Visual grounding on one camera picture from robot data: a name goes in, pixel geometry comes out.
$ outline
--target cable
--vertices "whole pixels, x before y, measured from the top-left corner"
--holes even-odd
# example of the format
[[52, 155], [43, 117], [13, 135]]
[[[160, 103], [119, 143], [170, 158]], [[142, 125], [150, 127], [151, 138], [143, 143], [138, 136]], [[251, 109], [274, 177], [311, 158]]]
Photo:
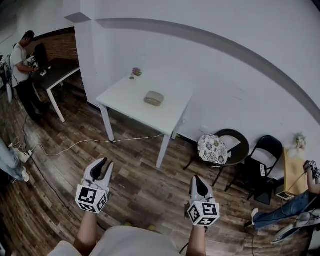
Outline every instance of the cable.
[[26, 115], [24, 123], [22, 125], [22, 130], [23, 130], [23, 133], [24, 133], [24, 145], [25, 145], [24, 146], [24, 150], [25, 150], [25, 152], [27, 152], [27, 141], [26, 141], [27, 134], [26, 134], [26, 131], [25, 131], [25, 124], [27, 122], [27, 118], [28, 118], [28, 115]]
[[57, 191], [51, 186], [51, 184], [47, 181], [47, 179], [45, 178], [45, 176], [43, 175], [43, 173], [40, 171], [40, 168], [38, 167], [38, 165], [36, 164], [36, 161], [32, 158], [32, 156], [30, 156], [30, 158], [32, 159], [32, 161], [34, 162], [36, 168], [38, 169], [39, 173], [41, 174], [41, 176], [43, 177], [43, 179], [46, 181], [46, 183], [49, 185], [49, 187], [53, 190], [53, 192], [56, 194], [56, 196], [60, 199], [60, 201], [62, 202], [62, 204], [64, 205], [65, 208], [67, 208], [69, 210], [69, 212], [78, 220], [81, 222], [81, 220], [69, 209], [69, 207], [67, 207], [67, 205], [65, 204], [65, 202], [61, 199], [61, 197], [59, 196], [59, 194], [57, 193]]
[[96, 222], [98, 224], [98, 226], [103, 229], [104, 231], [107, 231], [103, 226], [101, 226], [101, 224], [99, 222]]
[[151, 138], [157, 138], [157, 137], [160, 137], [161, 135], [164, 135], [164, 133], [161, 133], [157, 136], [152, 136], [152, 137], [143, 137], [143, 138], [129, 138], [129, 139], [120, 139], [120, 140], [116, 140], [116, 141], [106, 141], [106, 140], [95, 140], [95, 139], [86, 139], [86, 140], [82, 140], [82, 141], [79, 141], [77, 142], [76, 144], [72, 145], [71, 147], [69, 147], [68, 149], [66, 150], [63, 150], [61, 151], [60, 153], [58, 154], [47, 154], [44, 146], [42, 146], [41, 143], [38, 143], [37, 145], [35, 145], [35, 147], [31, 150], [31, 152], [33, 152], [36, 147], [38, 145], [40, 145], [44, 151], [44, 153], [48, 156], [48, 157], [55, 157], [55, 156], [59, 156], [60, 154], [62, 154], [63, 152], [66, 152], [68, 151], [69, 149], [73, 148], [74, 146], [78, 145], [79, 143], [82, 143], [82, 142], [104, 142], [104, 143], [116, 143], [116, 142], [127, 142], [127, 141], [134, 141], [134, 140], [144, 140], [144, 139], [151, 139]]
[[249, 232], [246, 230], [246, 227], [244, 227], [244, 232], [246, 232], [248, 235], [252, 236], [251, 252], [252, 252], [252, 255], [255, 256], [255, 254], [254, 254], [254, 240], [255, 240], [255, 235], [249, 233]]
[[185, 249], [188, 245], [189, 245], [189, 243], [187, 242], [187, 243], [185, 244], [185, 246], [181, 249], [181, 251], [179, 252], [179, 254], [182, 254], [182, 252], [184, 251], [184, 249]]

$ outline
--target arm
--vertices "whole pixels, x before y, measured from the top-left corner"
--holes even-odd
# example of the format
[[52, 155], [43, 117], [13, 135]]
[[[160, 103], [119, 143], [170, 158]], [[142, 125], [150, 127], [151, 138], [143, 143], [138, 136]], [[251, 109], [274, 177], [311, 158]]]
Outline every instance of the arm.
[[306, 178], [307, 178], [307, 183], [308, 183], [308, 188], [309, 188], [309, 192], [313, 193], [313, 194], [317, 194], [320, 195], [320, 184], [318, 184], [318, 180], [316, 179], [316, 183], [314, 183], [314, 180], [312, 178], [312, 170], [309, 169], [306, 173]]
[[193, 226], [186, 256], [206, 256], [206, 238], [204, 226]]
[[16, 65], [16, 68], [23, 73], [30, 73], [30, 72], [35, 72], [37, 71], [37, 67], [29, 67], [24, 65], [22, 62], [18, 63]]
[[74, 241], [74, 248], [83, 256], [88, 256], [97, 244], [98, 215], [86, 211], [84, 213], [78, 234]]

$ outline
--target wooden board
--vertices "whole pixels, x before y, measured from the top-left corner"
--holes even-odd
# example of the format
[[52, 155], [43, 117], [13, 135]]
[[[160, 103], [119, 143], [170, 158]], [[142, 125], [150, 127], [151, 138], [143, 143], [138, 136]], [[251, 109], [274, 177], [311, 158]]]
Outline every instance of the wooden board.
[[300, 195], [308, 189], [307, 175], [303, 175], [305, 160], [300, 157], [289, 157], [287, 148], [283, 148], [283, 156], [284, 192], [293, 196]]

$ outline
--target electrical cord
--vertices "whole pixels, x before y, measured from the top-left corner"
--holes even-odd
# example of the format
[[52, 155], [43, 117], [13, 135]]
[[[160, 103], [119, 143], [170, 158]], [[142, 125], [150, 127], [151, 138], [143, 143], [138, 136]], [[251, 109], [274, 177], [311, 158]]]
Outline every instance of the electrical cord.
[[179, 254], [182, 254], [182, 252], [184, 251], [184, 249], [189, 245], [189, 243], [187, 242], [186, 245], [181, 249], [181, 251], [179, 252]]
[[63, 150], [61, 151], [60, 153], [58, 154], [47, 154], [46, 150], [44, 149], [44, 146], [42, 146], [41, 143], [38, 143], [37, 145], [35, 145], [35, 147], [31, 150], [31, 152], [33, 152], [36, 147], [38, 145], [40, 145], [45, 153], [46, 156], [48, 157], [55, 157], [55, 156], [59, 156], [60, 154], [62, 154], [63, 152], [66, 152], [68, 151], [69, 149], [73, 148], [74, 146], [78, 145], [79, 143], [82, 143], [82, 142], [103, 142], [103, 143], [116, 143], [116, 142], [128, 142], [128, 141], [134, 141], [134, 140], [145, 140], [145, 139], [151, 139], [151, 138], [157, 138], [157, 137], [160, 137], [164, 135], [164, 133], [161, 133], [157, 136], [152, 136], [152, 137], [143, 137], [143, 138], [129, 138], [129, 139], [120, 139], [120, 140], [115, 140], [115, 141], [106, 141], [106, 140], [95, 140], [95, 139], [86, 139], [86, 140], [82, 140], [82, 141], [79, 141], [77, 142], [76, 144], [72, 145], [71, 147], [69, 147], [68, 149], [66, 150]]
[[[24, 133], [24, 137], [23, 137], [23, 138], [24, 138], [24, 144], [25, 144], [24, 149], [25, 149], [26, 152], [27, 152], [27, 139], [26, 139], [26, 138], [27, 138], [27, 133], [26, 133], [26, 131], [25, 131], [25, 124], [27, 123], [27, 119], [28, 119], [28, 115], [26, 115], [25, 120], [24, 120], [24, 123], [23, 123], [23, 125], [22, 125], [22, 130], [23, 130], [23, 133]], [[69, 149], [73, 148], [74, 146], [76, 146], [77, 144], [82, 143], [82, 142], [116, 143], [116, 142], [125, 142], [125, 141], [144, 140], [144, 139], [157, 138], [157, 137], [160, 137], [160, 136], [162, 136], [162, 135], [163, 135], [163, 133], [162, 133], [162, 134], [159, 134], [159, 135], [157, 135], [157, 136], [152, 136], [152, 137], [120, 139], [120, 140], [116, 140], [116, 141], [105, 141], [105, 140], [87, 139], [87, 140], [82, 140], [82, 141], [77, 142], [76, 144], [72, 145], [71, 147], [69, 147], [69, 148], [66, 149], [66, 150], [61, 151], [61, 152], [58, 153], [58, 154], [47, 154], [47, 152], [46, 152], [46, 150], [44, 149], [44, 147], [42, 146], [42, 144], [41, 144], [41, 143], [38, 143], [38, 144], [35, 145], [35, 147], [31, 150], [31, 152], [33, 152], [33, 151], [36, 149], [36, 147], [37, 147], [38, 145], [40, 145], [40, 146], [42, 147], [44, 153], [45, 153], [47, 156], [53, 157], [53, 156], [59, 156], [60, 154], [68, 151]], [[23, 149], [23, 146], [21, 145], [20, 140], [18, 141], [18, 143], [14, 144], [14, 146], [16, 146], [16, 145], [18, 145], [18, 144], [19, 144], [18, 148], [19, 148], [19, 149]], [[46, 183], [49, 185], [49, 187], [54, 191], [54, 193], [55, 193], [55, 194], [57, 195], [57, 197], [60, 199], [60, 201], [62, 202], [62, 204], [64, 205], [64, 207], [67, 208], [67, 209], [69, 210], [69, 212], [70, 212], [77, 220], [79, 220], [79, 221], [81, 222], [81, 220], [70, 210], [70, 208], [67, 207], [67, 205], [66, 205], [65, 202], [61, 199], [61, 197], [59, 196], [59, 194], [57, 193], [57, 191], [56, 191], [56, 190], [51, 186], [51, 184], [47, 181], [47, 179], [45, 178], [45, 176], [44, 176], [43, 173], [41, 172], [40, 168], [39, 168], [38, 165], [36, 164], [35, 160], [34, 160], [31, 156], [30, 156], [30, 158], [31, 158], [32, 161], [34, 162], [35, 166], [37, 167], [38, 171], [39, 171], [40, 174], [42, 175], [43, 179], [46, 181]], [[97, 222], [97, 225], [98, 225], [101, 229], [103, 229], [104, 231], [107, 231], [99, 222]]]
[[248, 235], [252, 236], [251, 252], [252, 252], [252, 255], [255, 256], [255, 254], [254, 254], [254, 240], [255, 240], [255, 235], [249, 233], [249, 232], [246, 230], [246, 227], [244, 227], [244, 232], [246, 232]]

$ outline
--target jeans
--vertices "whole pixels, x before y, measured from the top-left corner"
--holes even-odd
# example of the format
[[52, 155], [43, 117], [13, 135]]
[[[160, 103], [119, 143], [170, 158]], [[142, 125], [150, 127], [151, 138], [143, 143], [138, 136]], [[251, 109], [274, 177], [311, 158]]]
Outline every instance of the jeans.
[[34, 87], [32, 86], [31, 78], [29, 77], [26, 81], [20, 82], [15, 89], [25, 111], [32, 119], [36, 118], [37, 115], [34, 106], [41, 112], [45, 104], [38, 99]]
[[8, 149], [4, 141], [0, 138], [0, 169], [11, 177], [23, 181], [23, 168], [20, 166], [20, 160], [12, 148]]
[[271, 213], [257, 213], [253, 217], [254, 228], [259, 230], [263, 227], [275, 224], [282, 219], [301, 214], [309, 204], [309, 190], [297, 195], [283, 207]]

